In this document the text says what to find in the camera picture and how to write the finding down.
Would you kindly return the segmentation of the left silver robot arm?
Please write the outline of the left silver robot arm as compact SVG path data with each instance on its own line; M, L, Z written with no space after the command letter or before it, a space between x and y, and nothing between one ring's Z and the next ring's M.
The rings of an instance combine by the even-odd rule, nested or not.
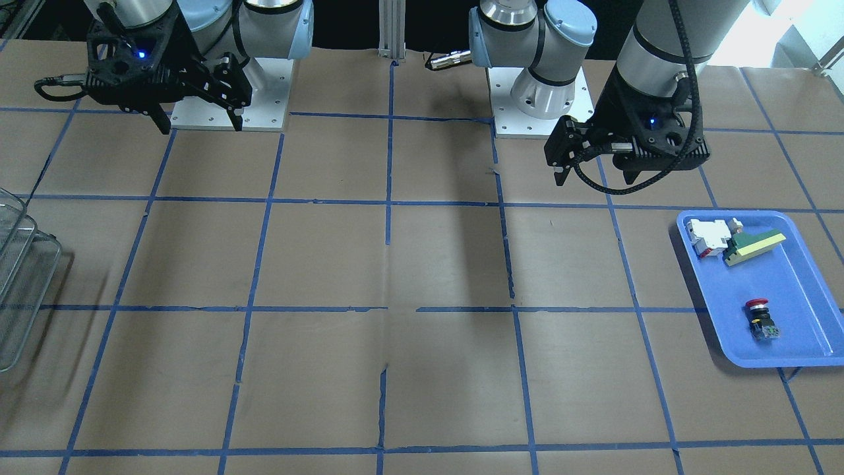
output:
M469 15L472 60L518 67L518 110L557 121L545 159L562 186L570 172L608 195L650 187L709 159L698 75L744 1L645 1L594 112L568 114L575 80L599 21L579 1L482 1Z

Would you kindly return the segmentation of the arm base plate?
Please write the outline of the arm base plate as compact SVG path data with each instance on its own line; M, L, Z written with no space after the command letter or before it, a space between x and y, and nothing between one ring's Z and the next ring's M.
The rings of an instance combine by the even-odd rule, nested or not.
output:
M495 133L504 139L546 139L557 126L559 119L536 118L519 109L516 100L510 96L510 91L521 71L519 67L487 69ZM578 71L574 84L574 97L569 101L566 115L575 121L588 120L594 113L594 103L584 69Z
M295 60L253 58L245 74L253 86L251 105L241 114L242 131L282 132L287 117ZM175 106L171 115L172 129L194 131L233 131L227 113L198 97L187 97Z

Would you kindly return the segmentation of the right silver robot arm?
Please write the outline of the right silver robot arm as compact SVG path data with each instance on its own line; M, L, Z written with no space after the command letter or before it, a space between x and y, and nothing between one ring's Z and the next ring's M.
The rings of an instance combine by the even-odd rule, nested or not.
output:
M88 1L97 103L172 129L280 132L295 61L313 44L311 1Z

